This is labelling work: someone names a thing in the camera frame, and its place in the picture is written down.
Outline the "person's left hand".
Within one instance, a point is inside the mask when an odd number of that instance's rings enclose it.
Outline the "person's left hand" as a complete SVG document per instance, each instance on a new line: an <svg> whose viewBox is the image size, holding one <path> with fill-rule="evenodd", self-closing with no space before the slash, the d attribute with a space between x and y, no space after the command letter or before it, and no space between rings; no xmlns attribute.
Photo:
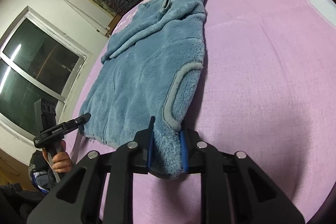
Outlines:
<svg viewBox="0 0 336 224"><path fill-rule="evenodd" d="M71 171L74 164L69 154L66 152L66 142L62 140L60 145L62 146L61 151L57 153L52 160L49 160L48 152L44 148L42 149L42 155L52 170L57 173L68 173Z"/></svg>

